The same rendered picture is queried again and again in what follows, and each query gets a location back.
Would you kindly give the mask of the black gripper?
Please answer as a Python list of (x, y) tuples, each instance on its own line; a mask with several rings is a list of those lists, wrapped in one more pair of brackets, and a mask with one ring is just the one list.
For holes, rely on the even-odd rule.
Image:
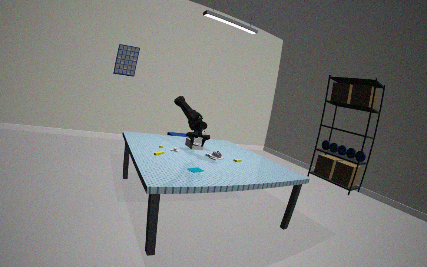
[[(195, 127), (195, 130), (199, 130), (199, 129), (201, 129), (201, 128), (197, 128), (197, 127)], [(201, 132), (203, 131), (203, 129), (201, 129)], [(186, 134), (187, 136), (188, 136), (188, 138), (190, 138), (191, 139), (191, 143), (192, 143), (192, 145), (193, 145), (193, 142), (194, 142), (194, 137), (192, 137), (192, 132), (187, 132), (187, 134)], [(205, 141), (206, 140), (208, 140), (208, 139), (210, 139), (210, 135), (201, 135), (200, 136), (200, 138), (203, 138), (202, 139), (202, 145), (201, 145), (201, 147), (203, 147), (203, 145), (204, 145), (204, 143), (205, 143)]]

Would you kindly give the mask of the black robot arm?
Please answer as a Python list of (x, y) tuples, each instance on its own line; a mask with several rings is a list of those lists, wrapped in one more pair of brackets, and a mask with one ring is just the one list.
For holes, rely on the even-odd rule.
[[(202, 135), (201, 129), (204, 130), (207, 128), (207, 123), (202, 121), (203, 116), (200, 113), (193, 110), (188, 105), (188, 103), (185, 102), (185, 98), (183, 96), (177, 97), (174, 102), (176, 105), (178, 105), (182, 109), (185, 116), (188, 118), (189, 128), (191, 130), (194, 130), (194, 132), (192, 132), (192, 137), (194, 138), (200, 137)], [(201, 129), (195, 130), (195, 127), (201, 128)]]

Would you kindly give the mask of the teal flat rectangular plate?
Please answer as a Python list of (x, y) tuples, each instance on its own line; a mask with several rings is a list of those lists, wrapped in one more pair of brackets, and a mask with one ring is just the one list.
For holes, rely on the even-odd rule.
[(188, 170), (189, 170), (189, 171), (192, 171), (193, 173), (203, 171), (203, 170), (202, 170), (202, 169), (200, 169), (200, 168), (188, 168)]

